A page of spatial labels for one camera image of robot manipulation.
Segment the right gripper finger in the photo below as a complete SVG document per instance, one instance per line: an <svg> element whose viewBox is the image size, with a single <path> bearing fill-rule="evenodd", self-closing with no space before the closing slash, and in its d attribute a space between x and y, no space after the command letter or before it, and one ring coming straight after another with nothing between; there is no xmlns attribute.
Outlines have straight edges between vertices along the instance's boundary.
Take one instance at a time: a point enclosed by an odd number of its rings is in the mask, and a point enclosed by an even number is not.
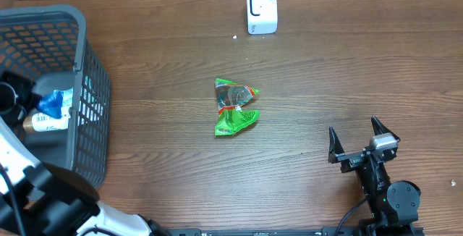
<svg viewBox="0 0 463 236"><path fill-rule="evenodd" d="M386 133L390 133L394 139L399 142L400 137L396 135L394 132L390 131L380 120L377 118L377 116L373 115L371 117L371 122L372 122L372 127L373 127L373 132L375 135L382 135Z"/></svg>
<svg viewBox="0 0 463 236"><path fill-rule="evenodd" d="M329 148L328 148L328 162L337 163L339 159L345 155L344 149L339 141L339 138L334 130L333 126L330 126L329 129Z"/></svg>

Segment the green clear snack bag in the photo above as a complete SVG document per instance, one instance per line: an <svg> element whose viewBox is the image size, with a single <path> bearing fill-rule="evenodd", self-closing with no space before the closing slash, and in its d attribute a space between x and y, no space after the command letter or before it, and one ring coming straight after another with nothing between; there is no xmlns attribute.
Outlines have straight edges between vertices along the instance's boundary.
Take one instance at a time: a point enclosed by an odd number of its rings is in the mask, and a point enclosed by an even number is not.
<svg viewBox="0 0 463 236"><path fill-rule="evenodd" d="M216 78L215 91L218 107L215 136L234 135L258 120L260 116L258 110L244 110L243 106L259 94L260 90Z"/></svg>

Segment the blue snack packet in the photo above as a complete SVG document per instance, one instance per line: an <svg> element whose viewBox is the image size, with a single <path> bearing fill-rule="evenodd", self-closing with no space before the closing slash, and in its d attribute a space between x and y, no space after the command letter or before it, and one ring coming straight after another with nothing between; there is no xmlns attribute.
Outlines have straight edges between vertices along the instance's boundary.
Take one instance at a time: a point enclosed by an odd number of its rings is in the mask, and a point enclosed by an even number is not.
<svg viewBox="0 0 463 236"><path fill-rule="evenodd" d="M46 114L54 119L62 117L61 108L64 100L62 90L54 90L52 93L43 96L35 107L40 113Z"/></svg>

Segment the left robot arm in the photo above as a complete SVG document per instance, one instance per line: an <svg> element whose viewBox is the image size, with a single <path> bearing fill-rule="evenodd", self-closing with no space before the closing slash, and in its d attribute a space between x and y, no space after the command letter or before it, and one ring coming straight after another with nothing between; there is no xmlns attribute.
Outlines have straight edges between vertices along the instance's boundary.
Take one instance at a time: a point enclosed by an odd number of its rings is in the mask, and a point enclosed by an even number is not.
<svg viewBox="0 0 463 236"><path fill-rule="evenodd" d="M1 74L1 228L18 235L166 235L159 224L100 202L79 174L43 163L11 128L40 97L33 81Z"/></svg>

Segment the teal white snack packet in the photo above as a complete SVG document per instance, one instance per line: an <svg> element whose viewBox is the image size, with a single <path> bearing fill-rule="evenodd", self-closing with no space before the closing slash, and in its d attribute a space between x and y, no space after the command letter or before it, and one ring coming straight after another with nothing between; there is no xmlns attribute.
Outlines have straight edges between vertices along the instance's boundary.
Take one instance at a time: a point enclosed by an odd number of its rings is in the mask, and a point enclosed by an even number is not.
<svg viewBox="0 0 463 236"><path fill-rule="evenodd" d="M82 89L81 91L83 93L83 98L87 102L92 104L95 101L95 98L87 90ZM73 93L74 93L73 88L62 91L62 94L63 94L62 106L71 106L72 105Z"/></svg>

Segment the white tube with gold cap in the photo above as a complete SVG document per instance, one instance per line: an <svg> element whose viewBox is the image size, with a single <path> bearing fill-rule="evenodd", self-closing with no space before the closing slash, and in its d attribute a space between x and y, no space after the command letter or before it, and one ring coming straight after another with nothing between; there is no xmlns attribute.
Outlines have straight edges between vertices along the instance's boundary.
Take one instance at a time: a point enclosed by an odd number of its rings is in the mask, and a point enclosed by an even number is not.
<svg viewBox="0 0 463 236"><path fill-rule="evenodd" d="M22 127L25 132L49 132L67 130L69 126L69 107L61 108L61 118L53 118L44 113L35 113L25 118Z"/></svg>

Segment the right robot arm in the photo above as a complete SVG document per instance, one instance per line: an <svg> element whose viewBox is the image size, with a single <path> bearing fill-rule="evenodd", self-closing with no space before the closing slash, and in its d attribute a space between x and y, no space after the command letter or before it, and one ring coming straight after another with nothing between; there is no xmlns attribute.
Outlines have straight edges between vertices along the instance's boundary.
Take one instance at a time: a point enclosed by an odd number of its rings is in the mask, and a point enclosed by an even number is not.
<svg viewBox="0 0 463 236"><path fill-rule="evenodd" d="M413 223L419 219L421 190L410 181L392 182L385 163L393 160L401 139L377 117L371 117L374 136L360 152L345 153L332 126L328 162L340 163L343 173L355 172L365 197L352 207L338 223L333 235L423 235ZM356 227L345 227L346 220L367 203L371 218L362 219Z"/></svg>

